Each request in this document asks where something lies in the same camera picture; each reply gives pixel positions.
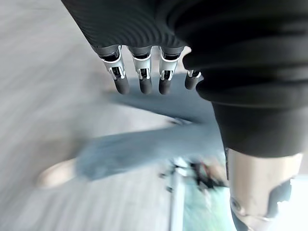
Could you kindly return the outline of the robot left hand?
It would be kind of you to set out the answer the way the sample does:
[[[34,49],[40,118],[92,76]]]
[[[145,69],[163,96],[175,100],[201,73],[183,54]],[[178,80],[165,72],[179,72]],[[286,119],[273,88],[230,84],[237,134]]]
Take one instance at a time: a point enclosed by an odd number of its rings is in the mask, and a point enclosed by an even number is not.
[[[65,0],[101,57],[115,45],[191,53],[200,97],[213,105],[226,148],[231,214],[264,231],[288,200],[308,150],[308,3],[305,0]]]

